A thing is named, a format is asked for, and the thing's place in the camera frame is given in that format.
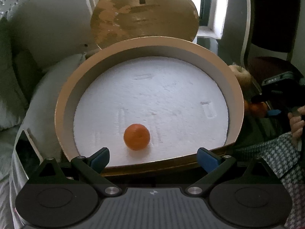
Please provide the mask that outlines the person's right hand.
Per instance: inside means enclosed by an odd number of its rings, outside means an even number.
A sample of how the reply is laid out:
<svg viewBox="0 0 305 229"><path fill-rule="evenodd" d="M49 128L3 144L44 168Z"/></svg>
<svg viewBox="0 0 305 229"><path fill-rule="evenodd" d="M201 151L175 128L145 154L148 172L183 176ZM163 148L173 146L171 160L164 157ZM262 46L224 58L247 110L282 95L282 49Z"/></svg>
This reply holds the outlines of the person's right hand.
<svg viewBox="0 0 305 229"><path fill-rule="evenodd" d="M290 121L291 134L292 134L292 142L295 146L298 145L298 141L302 136L304 120L301 118L304 115L304 106L297 109L300 115L295 116L293 113L288 113L288 119Z"/></svg>

